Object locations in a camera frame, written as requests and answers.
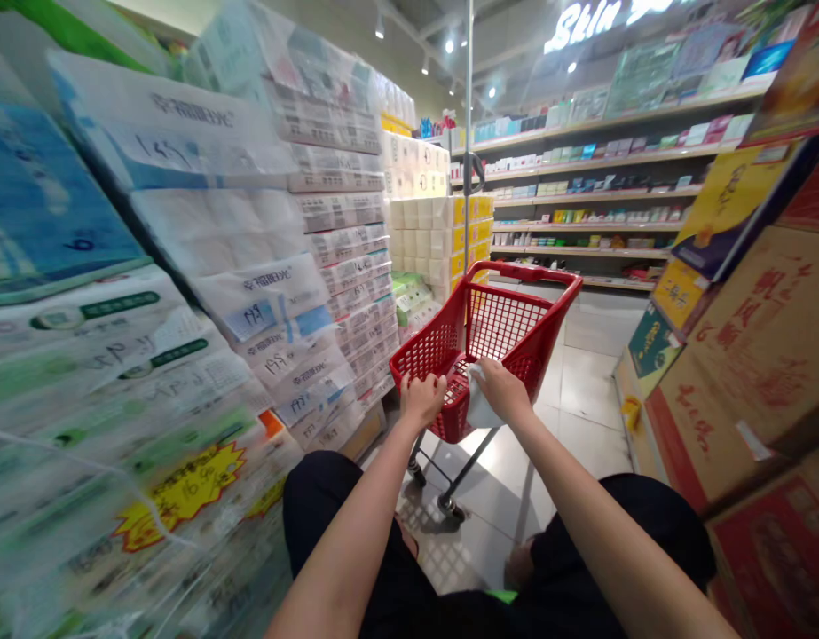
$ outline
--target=cardboard box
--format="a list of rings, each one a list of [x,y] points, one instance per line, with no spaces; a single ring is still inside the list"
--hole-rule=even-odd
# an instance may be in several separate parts
[[[761,446],[686,348],[645,403],[670,485],[699,514],[715,512],[787,460]]]
[[[689,335],[693,326],[715,295],[707,278],[680,259],[670,257],[651,294],[669,325],[681,335]]]
[[[678,233],[673,255],[721,281],[762,227],[765,202],[799,153],[800,142],[720,154]]]
[[[776,224],[819,233],[819,162]]]
[[[742,636],[819,637],[819,449],[707,527]]]
[[[649,304],[628,344],[641,398],[655,390],[682,348],[672,326],[654,304]]]
[[[819,0],[764,96],[743,145],[818,133]]]
[[[688,342],[764,446],[819,443],[819,233],[768,227]]]

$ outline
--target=store sign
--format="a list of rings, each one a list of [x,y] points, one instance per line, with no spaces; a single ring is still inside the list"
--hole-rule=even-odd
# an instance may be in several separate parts
[[[673,0],[633,0],[626,25],[633,25],[646,13],[663,13],[672,3]],[[601,0],[595,7],[595,13],[591,13],[591,4],[570,4],[557,21],[554,37],[545,43],[543,52],[560,51],[569,44],[583,42],[610,30],[621,9],[622,0],[616,0],[612,4]]]

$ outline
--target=shopping cart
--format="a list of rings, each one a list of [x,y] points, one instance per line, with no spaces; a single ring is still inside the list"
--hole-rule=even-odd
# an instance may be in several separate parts
[[[556,302],[549,302],[541,297],[473,283],[474,276],[486,269],[529,282],[561,282],[566,284],[566,290]],[[468,365],[482,357],[499,360],[524,382],[531,402],[536,401],[557,333],[582,285],[583,279],[572,273],[502,262],[474,263],[436,317],[391,358],[394,383],[400,388],[404,375],[421,379],[429,373],[445,375],[445,404],[429,430],[448,444],[458,444],[473,430],[466,421]],[[488,432],[455,479],[450,479],[421,450],[426,430],[415,441],[409,472],[418,485],[425,486],[427,479],[415,457],[418,453],[427,457],[449,482],[448,489],[438,497],[438,507],[459,522],[465,520],[465,512],[453,500],[453,492],[497,432],[498,429]]]

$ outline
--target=yellow price tag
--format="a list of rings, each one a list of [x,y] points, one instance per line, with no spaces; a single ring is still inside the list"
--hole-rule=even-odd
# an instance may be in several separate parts
[[[246,462],[243,453],[234,450],[234,442],[222,448],[212,446],[152,489],[152,501],[168,531],[195,518],[203,506],[219,501],[223,489],[237,481],[237,471]],[[123,535],[125,552],[138,552],[163,540],[163,533],[142,501],[129,506],[120,517],[122,523],[114,535]]]

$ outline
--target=metal pole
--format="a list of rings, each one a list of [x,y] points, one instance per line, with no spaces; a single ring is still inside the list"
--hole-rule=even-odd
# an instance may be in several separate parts
[[[462,197],[465,198],[465,255],[462,258],[462,275],[469,269],[469,197],[471,194],[471,103],[474,85],[474,0],[465,2],[465,38],[468,40],[465,61],[465,153],[462,156]]]

